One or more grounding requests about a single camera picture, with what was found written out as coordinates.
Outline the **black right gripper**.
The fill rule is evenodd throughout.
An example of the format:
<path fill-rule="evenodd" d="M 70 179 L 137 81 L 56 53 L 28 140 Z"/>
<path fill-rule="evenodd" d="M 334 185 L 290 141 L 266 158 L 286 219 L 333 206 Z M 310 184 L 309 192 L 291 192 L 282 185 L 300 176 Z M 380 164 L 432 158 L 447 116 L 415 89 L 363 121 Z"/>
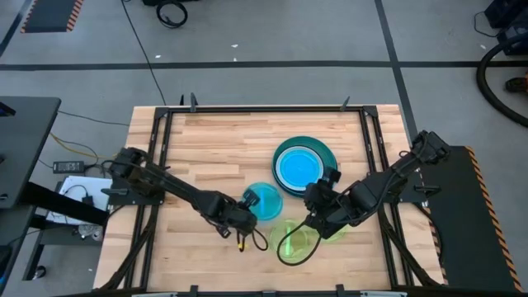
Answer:
<path fill-rule="evenodd" d="M 333 190 L 333 183 L 339 182 L 342 174 L 337 169 L 325 168 L 323 180 L 309 183 L 304 192 L 304 205 L 309 216 L 327 217 L 337 210 L 335 201 L 337 193 Z"/>

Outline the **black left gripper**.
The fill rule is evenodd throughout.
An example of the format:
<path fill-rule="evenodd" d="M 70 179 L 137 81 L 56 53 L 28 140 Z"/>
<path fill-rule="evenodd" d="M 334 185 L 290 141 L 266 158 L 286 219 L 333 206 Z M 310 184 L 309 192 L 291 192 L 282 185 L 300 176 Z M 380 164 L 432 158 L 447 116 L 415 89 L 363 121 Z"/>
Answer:
<path fill-rule="evenodd" d="M 249 209 L 250 205 L 257 205 L 260 197 L 253 190 L 243 193 L 243 202 L 228 204 L 222 212 L 222 224 L 236 229 L 243 236 L 251 234 L 257 226 L 257 217 Z"/>

